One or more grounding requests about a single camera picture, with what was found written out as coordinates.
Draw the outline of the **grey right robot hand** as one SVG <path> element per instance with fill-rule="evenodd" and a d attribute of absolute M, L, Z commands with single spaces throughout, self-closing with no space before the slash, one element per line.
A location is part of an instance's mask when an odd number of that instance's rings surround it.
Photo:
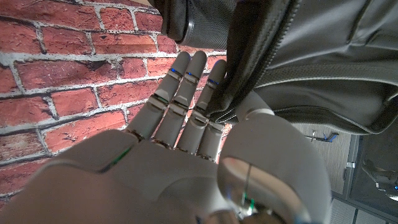
<path fill-rule="evenodd" d="M 331 188 L 310 141 L 250 92 L 227 136 L 205 110 L 226 73 L 182 52 L 126 129 L 50 160 L 2 223 L 328 223 Z"/>

